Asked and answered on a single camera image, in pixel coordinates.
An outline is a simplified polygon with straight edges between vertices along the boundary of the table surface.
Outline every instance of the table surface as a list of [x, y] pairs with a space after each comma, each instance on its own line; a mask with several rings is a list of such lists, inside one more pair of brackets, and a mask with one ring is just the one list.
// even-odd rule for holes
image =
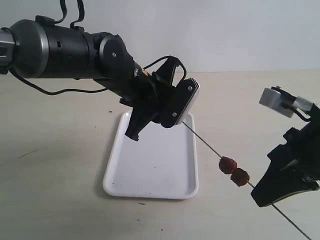
[[[196, 131], [247, 170], [253, 184], [282, 135], [304, 123], [258, 104], [281, 86], [320, 102], [320, 70], [191, 73], [200, 94]], [[35, 79], [50, 90], [99, 89], [89, 79]], [[0, 77], [0, 233], [6, 240], [305, 239], [272, 207], [259, 208], [251, 187], [237, 187], [197, 139], [199, 191], [188, 200], [115, 198], [102, 188], [121, 113], [112, 92], [47, 96], [12, 76]], [[319, 192], [277, 203], [314, 240]]]

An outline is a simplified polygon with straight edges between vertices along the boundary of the white plastic tray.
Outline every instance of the white plastic tray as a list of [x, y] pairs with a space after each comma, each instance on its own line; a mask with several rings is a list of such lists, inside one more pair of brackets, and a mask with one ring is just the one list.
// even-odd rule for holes
[[[199, 188], [195, 136], [183, 124], [149, 123], [139, 141], [125, 136], [130, 112], [121, 117], [103, 179], [111, 196], [188, 199]], [[184, 120], [192, 129], [194, 118]]]

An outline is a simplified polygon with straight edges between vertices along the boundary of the red berry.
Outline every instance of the red berry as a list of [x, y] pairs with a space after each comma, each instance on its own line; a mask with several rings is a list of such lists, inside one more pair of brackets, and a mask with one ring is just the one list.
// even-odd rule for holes
[[237, 162], [231, 158], [223, 156], [219, 162], [219, 168], [224, 174], [232, 174], [237, 168]]
[[245, 170], [237, 168], [232, 172], [230, 179], [237, 184], [238, 187], [241, 187], [249, 182], [250, 177]]

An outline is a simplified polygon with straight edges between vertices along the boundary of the white wall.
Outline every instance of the white wall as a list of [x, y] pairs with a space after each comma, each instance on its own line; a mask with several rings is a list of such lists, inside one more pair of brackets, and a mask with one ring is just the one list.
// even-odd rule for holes
[[[66, 0], [68, 25], [78, 17]], [[88, 32], [122, 36], [141, 65], [179, 57], [189, 72], [320, 68], [318, 0], [84, 0]], [[59, 19], [59, 0], [6, 0], [0, 25], [44, 15]]]

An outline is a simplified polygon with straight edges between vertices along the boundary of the red food piece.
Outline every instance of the red food piece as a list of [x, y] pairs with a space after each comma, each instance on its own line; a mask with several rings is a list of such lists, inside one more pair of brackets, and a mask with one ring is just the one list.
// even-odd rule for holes
[[245, 170], [243, 170], [241, 168], [236, 168], [232, 172], [230, 179], [235, 184], [237, 184], [238, 187], [241, 187], [243, 185], [246, 185], [249, 182], [250, 177], [249, 177], [249, 174]]
[[231, 158], [223, 156], [219, 162], [219, 168], [224, 174], [232, 174], [237, 168], [237, 162]]

